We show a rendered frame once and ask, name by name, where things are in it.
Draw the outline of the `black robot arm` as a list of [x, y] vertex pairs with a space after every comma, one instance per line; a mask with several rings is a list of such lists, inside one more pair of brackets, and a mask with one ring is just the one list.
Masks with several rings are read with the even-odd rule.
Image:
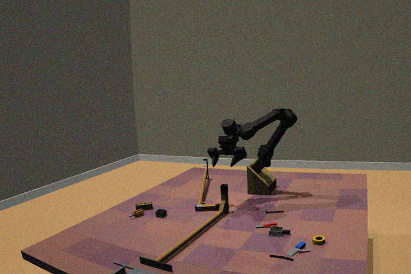
[[296, 121], [297, 117], [291, 109], [278, 109], [275, 108], [263, 117], [255, 120], [254, 122], [236, 124], [234, 119], [225, 119], [222, 121], [221, 125], [224, 133], [227, 136], [219, 136], [218, 143], [221, 146], [229, 146], [232, 148], [234, 140], [239, 141], [239, 137], [243, 140], [248, 140], [255, 135], [255, 133], [261, 128], [265, 127], [272, 122], [280, 120], [280, 124], [277, 129], [272, 134], [272, 137], [267, 144], [261, 145], [258, 149], [258, 160], [251, 164], [250, 167], [257, 173], [261, 173], [264, 167], [271, 166], [271, 158], [273, 156], [273, 151], [280, 139], [286, 132], [286, 130], [292, 127]]

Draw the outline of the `yellow roll of tape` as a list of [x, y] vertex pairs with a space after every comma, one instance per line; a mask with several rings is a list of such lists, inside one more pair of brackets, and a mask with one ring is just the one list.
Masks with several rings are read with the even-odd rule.
[[314, 245], [323, 245], [325, 244], [325, 237], [324, 236], [314, 236], [312, 243]]

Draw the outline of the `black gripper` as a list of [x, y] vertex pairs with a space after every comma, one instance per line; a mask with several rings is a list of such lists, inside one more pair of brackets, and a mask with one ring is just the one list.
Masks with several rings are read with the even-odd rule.
[[[214, 167], [219, 160], [219, 155], [234, 155], [232, 162], [231, 162], [231, 167], [233, 167], [236, 163], [238, 163], [240, 160], [243, 160], [246, 158], [247, 153], [244, 149], [244, 147], [237, 147], [236, 146], [236, 140], [234, 140], [234, 143], [232, 144], [232, 148], [229, 146], [221, 146], [222, 150], [217, 150], [217, 148], [209, 148], [208, 149], [208, 154], [212, 159], [212, 166]], [[236, 149], [236, 150], [235, 150]]]

